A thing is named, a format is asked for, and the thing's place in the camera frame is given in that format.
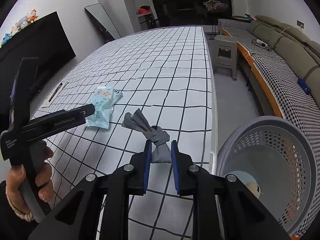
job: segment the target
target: grid mat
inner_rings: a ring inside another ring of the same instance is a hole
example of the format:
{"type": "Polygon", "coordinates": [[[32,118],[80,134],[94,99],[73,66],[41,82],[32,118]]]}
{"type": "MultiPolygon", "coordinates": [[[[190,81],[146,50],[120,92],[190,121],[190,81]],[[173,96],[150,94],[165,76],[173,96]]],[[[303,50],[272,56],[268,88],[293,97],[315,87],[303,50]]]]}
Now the grid mat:
{"type": "MultiPolygon", "coordinates": [[[[246,31],[247,23],[219,19],[221,28],[238,39],[238,42],[254,59],[255,66],[267,82],[284,113],[284,118],[295,124],[308,138],[315,154],[318,178],[320,177],[320,110],[311,95],[306,95],[297,84],[298,78],[286,61],[274,51],[266,51],[251,44],[256,38],[246,31]]],[[[316,185],[316,194],[310,212],[301,224],[297,235],[302,236],[320,210],[320,180],[316,185]]]]}
{"type": "MultiPolygon", "coordinates": [[[[142,133],[121,126],[124,114],[137,108],[150,125],[161,126],[170,141],[177,140],[181,152],[207,169],[210,73],[202,27],[134,34],[107,43],[84,59],[66,76],[68,84],[52,105],[39,108],[34,118],[86,104],[99,85],[122,90],[123,97],[114,105],[108,130],[82,125],[46,139],[54,151],[49,159],[56,193],[52,204],[86,174],[111,174],[129,163],[132,154],[143,151],[142,133]]],[[[170,163],[151,164],[147,193],[130,196],[129,203],[129,239],[191,238],[192,196],[177,196],[170,163]]]]}

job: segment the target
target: screw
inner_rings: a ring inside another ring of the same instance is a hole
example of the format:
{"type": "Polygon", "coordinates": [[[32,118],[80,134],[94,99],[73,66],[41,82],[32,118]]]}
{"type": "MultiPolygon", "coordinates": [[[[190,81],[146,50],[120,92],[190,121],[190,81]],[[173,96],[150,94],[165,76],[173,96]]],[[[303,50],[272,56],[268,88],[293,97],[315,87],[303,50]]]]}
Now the screw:
{"type": "Polygon", "coordinates": [[[237,177],[233,174],[229,174],[227,176],[227,180],[229,180],[230,182],[235,182],[237,180],[237,177]]]}
{"type": "Polygon", "coordinates": [[[85,179],[86,179],[87,181],[93,181],[93,180],[96,179],[96,175],[94,175],[93,173],[90,173],[90,174],[88,174],[88,175],[85,177],[85,179]]]}
{"type": "Polygon", "coordinates": [[[197,166],[197,165],[191,165],[191,166],[189,167],[189,170],[191,170],[191,171],[193,171],[193,172],[199,171],[199,166],[197,166]]]}
{"type": "Polygon", "coordinates": [[[125,171],[132,171],[133,170],[133,165],[127,164],[123,168],[124,168],[125,171]]]}

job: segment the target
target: bracelet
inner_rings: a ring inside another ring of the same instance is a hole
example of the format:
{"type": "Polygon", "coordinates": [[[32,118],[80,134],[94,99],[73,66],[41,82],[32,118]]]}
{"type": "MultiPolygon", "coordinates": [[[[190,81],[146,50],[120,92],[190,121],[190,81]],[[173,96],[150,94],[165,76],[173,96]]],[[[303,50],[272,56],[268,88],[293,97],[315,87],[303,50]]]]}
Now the bracelet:
{"type": "Polygon", "coordinates": [[[21,219],[23,219],[23,220],[25,220],[25,221],[27,221],[27,222],[31,222],[32,220],[34,220],[31,211],[30,211],[29,214],[25,214],[25,213],[22,213],[22,212],[20,212],[18,209],[15,208],[15,206],[12,204],[10,198],[8,197],[7,187],[5,187],[5,195],[7,196],[7,200],[8,200],[8,202],[9,202],[10,207],[12,208],[12,210],[15,212],[15,214],[16,214],[19,218],[21,218],[21,219]]]}

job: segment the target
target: doorway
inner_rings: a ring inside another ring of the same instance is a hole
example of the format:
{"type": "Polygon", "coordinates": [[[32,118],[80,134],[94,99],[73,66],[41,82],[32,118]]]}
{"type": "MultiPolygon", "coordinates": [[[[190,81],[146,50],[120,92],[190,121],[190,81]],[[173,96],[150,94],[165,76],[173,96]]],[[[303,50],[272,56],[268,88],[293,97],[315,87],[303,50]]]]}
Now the doorway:
{"type": "Polygon", "coordinates": [[[217,25],[232,17],[231,0],[153,0],[159,26],[217,25]]]}

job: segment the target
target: perforated basket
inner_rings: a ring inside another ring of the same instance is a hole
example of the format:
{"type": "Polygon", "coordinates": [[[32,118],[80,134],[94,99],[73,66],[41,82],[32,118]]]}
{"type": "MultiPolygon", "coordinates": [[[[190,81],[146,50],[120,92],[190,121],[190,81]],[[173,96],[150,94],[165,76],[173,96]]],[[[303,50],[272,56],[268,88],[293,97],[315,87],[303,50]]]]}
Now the perforated basket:
{"type": "Polygon", "coordinates": [[[218,153],[216,173],[233,173],[244,184],[254,179],[259,200],[289,235],[306,219],[318,179],[307,138],[274,116],[258,117],[236,129],[218,153]]]}

